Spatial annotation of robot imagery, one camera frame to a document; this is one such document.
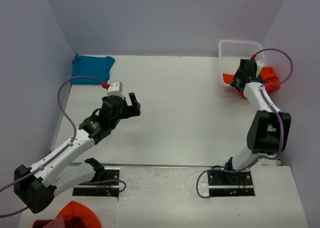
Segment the orange t shirt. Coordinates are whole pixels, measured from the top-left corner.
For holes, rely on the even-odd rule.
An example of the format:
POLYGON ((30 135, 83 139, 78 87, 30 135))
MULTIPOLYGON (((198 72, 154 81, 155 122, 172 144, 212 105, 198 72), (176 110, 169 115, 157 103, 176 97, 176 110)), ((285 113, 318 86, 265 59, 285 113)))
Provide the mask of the orange t shirt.
MULTIPOLYGON (((242 75, 245 79, 248 79, 248 80, 256 78, 255 72, 242 71, 242 75)), ((276 92, 277 90, 280 89, 281 86, 278 84, 280 82, 280 80, 279 80, 275 70, 272 67, 270 67, 270 66, 263 67, 259 75, 262 77, 262 82, 264 84, 277 83, 277 85, 267 85, 266 86, 265 89, 268 94, 271 92, 276 92)), ((232 83, 234 77, 235 77, 235 75, 232 75, 232 74, 226 74, 226 73, 222 74, 223 82, 228 85, 230 85, 232 83)))

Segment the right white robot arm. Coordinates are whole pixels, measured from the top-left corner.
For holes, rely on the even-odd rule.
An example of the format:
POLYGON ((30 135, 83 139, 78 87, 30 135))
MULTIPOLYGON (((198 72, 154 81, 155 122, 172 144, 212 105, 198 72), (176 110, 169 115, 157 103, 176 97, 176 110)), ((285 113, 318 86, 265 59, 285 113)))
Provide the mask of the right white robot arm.
POLYGON ((271 100, 258 71, 263 62, 241 59, 230 86, 243 94, 256 109, 246 136, 245 148, 224 166, 223 179, 235 184, 241 172, 248 172, 261 159, 275 160, 286 148, 292 117, 271 100))

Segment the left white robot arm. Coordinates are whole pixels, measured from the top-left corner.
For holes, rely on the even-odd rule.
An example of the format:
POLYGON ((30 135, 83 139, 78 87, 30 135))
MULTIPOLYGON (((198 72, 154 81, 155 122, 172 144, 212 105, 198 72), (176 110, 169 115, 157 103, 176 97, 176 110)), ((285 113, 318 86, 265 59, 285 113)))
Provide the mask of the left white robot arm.
POLYGON ((86 159, 73 172, 63 172, 77 157, 96 146, 123 119, 140 116, 141 105, 134 93, 125 98, 103 97, 102 106, 86 118, 73 135, 55 151, 29 167, 20 165, 14 171, 14 193, 32 213, 46 209, 53 199, 78 184, 103 181, 103 166, 94 158, 86 159))

